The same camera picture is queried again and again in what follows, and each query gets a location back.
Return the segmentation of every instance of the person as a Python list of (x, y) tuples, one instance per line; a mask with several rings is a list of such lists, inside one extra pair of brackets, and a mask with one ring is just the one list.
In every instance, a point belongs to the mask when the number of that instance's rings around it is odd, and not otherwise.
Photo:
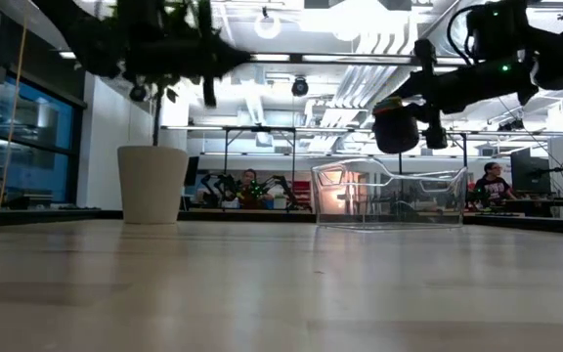
[(240, 179), (240, 185), (238, 191), (240, 197), (238, 201), (240, 202), (240, 208), (242, 209), (261, 209), (264, 208), (264, 201), (271, 200), (273, 197), (268, 194), (255, 197), (251, 190), (251, 183), (257, 181), (257, 173), (254, 169), (246, 169), (242, 172), (242, 177)]
[(477, 180), (475, 183), (475, 190), (484, 190), (489, 196), (489, 201), (497, 202), (505, 198), (516, 199), (511, 192), (511, 188), (500, 177), (501, 167), (496, 162), (489, 162), (484, 165), (484, 177)]

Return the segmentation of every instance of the computer monitor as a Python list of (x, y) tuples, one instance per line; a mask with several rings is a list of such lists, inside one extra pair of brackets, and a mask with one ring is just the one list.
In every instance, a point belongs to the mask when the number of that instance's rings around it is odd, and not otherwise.
[(510, 155), (512, 169), (512, 188), (517, 192), (551, 193), (548, 173), (536, 174), (538, 170), (548, 169), (548, 159), (531, 157), (531, 150), (514, 152)]
[(186, 179), (184, 186), (195, 186), (196, 184), (196, 171), (199, 168), (199, 157), (191, 156), (188, 160), (188, 169), (186, 171)]

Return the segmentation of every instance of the window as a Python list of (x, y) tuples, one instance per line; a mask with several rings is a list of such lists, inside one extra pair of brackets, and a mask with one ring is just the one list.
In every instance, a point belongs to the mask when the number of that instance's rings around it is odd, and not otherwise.
[[(6, 163), (8, 141), (0, 140), (0, 169)], [(7, 199), (40, 195), (51, 197), (52, 202), (65, 202), (68, 155), (41, 151), (12, 143), (8, 178)]]
[[(0, 136), (10, 132), (16, 81), (9, 77), (0, 85)], [(72, 106), (27, 84), (21, 83), (14, 139), (23, 139), (48, 147), (71, 148)]]

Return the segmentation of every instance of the clear plastic container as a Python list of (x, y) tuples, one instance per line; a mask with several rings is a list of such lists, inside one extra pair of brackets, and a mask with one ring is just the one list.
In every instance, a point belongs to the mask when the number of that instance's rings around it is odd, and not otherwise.
[(466, 168), (394, 174), (376, 158), (312, 168), (320, 226), (378, 231), (462, 225)]

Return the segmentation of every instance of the white pot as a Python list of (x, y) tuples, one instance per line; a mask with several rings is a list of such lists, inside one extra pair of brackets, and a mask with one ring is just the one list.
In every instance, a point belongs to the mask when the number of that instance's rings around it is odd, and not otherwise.
[(118, 173), (125, 223), (175, 223), (188, 161), (188, 154), (178, 149), (120, 147)]

